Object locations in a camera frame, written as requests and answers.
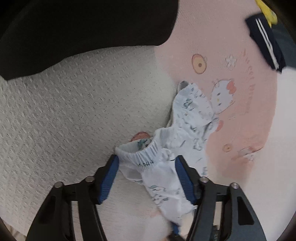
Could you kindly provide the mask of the pink white Hello Kitty blanket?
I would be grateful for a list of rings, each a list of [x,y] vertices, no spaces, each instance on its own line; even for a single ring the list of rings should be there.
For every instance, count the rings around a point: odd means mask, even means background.
[[[237,182],[267,240],[295,213],[295,71],[273,71],[245,19],[255,1],[180,1],[158,47],[79,54],[33,76],[1,81],[1,218],[21,234],[57,181],[103,166],[139,132],[166,126],[181,81],[210,98],[221,87],[221,125],[207,142],[209,178]]]

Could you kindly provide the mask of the dark green curtain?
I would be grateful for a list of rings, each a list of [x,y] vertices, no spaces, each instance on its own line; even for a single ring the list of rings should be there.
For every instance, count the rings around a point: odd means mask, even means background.
[[[274,37],[283,53],[286,66],[295,68],[296,67],[296,45],[293,41],[291,35],[283,25],[283,23],[278,20],[276,25],[272,25],[272,31]]]

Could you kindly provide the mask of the black garment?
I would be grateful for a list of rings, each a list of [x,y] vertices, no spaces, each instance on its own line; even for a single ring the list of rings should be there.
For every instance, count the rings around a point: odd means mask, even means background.
[[[159,46],[178,8],[178,1],[1,1],[1,77],[34,75],[97,49]]]

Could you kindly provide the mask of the light blue cartoon print shorts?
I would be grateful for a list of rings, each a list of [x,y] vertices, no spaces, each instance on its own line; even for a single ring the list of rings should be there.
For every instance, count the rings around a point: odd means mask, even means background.
[[[180,226],[194,206],[185,197],[175,169],[181,155],[190,167],[207,175],[206,144],[218,126],[210,101],[196,84],[181,82],[171,118],[151,138],[115,148],[119,169],[128,180],[144,185],[165,219]]]

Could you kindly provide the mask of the yellow chick plush toy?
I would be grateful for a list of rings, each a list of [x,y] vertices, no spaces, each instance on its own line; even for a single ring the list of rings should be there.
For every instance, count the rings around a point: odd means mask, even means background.
[[[256,4],[264,14],[269,26],[277,25],[278,18],[274,11],[272,11],[262,0],[255,0]]]

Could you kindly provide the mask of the navy garment with white stripes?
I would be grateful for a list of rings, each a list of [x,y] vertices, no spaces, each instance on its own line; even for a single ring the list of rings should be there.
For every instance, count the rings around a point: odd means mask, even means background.
[[[250,37],[258,45],[267,64],[275,71],[282,72],[286,66],[283,53],[274,37],[271,27],[263,13],[245,19]]]

